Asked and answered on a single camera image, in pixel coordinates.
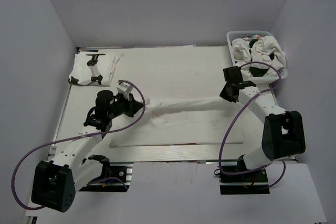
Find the white t-shirt green trim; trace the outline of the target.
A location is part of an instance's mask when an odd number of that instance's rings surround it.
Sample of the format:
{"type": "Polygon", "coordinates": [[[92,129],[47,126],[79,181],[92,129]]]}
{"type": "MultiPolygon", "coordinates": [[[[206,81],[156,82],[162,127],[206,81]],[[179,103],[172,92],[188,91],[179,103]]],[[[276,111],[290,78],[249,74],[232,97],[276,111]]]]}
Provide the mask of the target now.
{"type": "Polygon", "coordinates": [[[219,97],[145,100],[134,126],[108,135],[110,148],[219,144],[241,106],[219,97]]]}

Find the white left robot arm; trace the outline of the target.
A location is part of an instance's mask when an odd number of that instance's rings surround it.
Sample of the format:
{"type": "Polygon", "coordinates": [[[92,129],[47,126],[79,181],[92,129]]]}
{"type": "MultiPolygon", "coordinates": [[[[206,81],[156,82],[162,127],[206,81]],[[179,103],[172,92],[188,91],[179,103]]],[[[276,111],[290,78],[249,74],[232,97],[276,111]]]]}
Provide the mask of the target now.
{"type": "Polygon", "coordinates": [[[31,201],[56,211],[65,212],[73,203],[77,191],[90,183],[111,179],[110,160],[92,153],[112,128],[113,119],[129,118],[145,111],[145,102],[137,101],[129,91],[98,92],[78,134],[70,144],[50,161],[41,161],[35,168],[31,201]]]}

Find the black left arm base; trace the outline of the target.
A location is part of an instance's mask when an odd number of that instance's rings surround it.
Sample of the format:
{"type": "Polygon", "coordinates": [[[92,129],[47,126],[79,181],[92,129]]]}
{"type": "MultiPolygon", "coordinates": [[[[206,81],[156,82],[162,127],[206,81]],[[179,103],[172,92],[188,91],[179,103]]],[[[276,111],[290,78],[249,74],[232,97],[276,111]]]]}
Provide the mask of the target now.
{"type": "Polygon", "coordinates": [[[103,155],[84,158],[79,170],[79,191],[121,192],[130,187],[133,163],[114,163],[103,155]]]}

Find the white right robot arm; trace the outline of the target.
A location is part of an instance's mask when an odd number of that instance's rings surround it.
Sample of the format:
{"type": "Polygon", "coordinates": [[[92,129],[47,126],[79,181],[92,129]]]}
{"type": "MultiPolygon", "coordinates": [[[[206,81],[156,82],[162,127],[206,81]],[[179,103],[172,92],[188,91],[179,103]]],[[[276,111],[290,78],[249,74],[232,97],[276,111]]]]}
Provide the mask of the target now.
{"type": "Polygon", "coordinates": [[[267,90],[259,90],[252,81],[243,80],[241,68],[238,66],[225,68],[223,74],[226,83],[219,96],[228,102],[239,102],[242,108],[224,135],[218,160],[222,161],[226,140],[234,124],[246,109],[258,117],[264,126],[260,146],[239,157],[236,168],[232,172],[224,170],[224,167],[219,164],[221,174],[238,176],[247,182],[255,177],[256,171],[266,168],[272,162],[305,152],[303,121],[298,111],[288,111],[271,103],[264,96],[267,90]]]}

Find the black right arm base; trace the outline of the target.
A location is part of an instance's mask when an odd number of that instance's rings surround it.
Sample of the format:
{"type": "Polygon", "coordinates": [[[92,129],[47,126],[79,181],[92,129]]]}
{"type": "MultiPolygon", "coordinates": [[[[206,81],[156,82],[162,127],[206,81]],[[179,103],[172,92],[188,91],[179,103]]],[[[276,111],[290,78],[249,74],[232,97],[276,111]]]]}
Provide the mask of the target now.
{"type": "Polygon", "coordinates": [[[270,194],[265,169],[244,175],[225,175],[219,168],[214,170],[219,178],[221,195],[263,195],[270,194]]]}

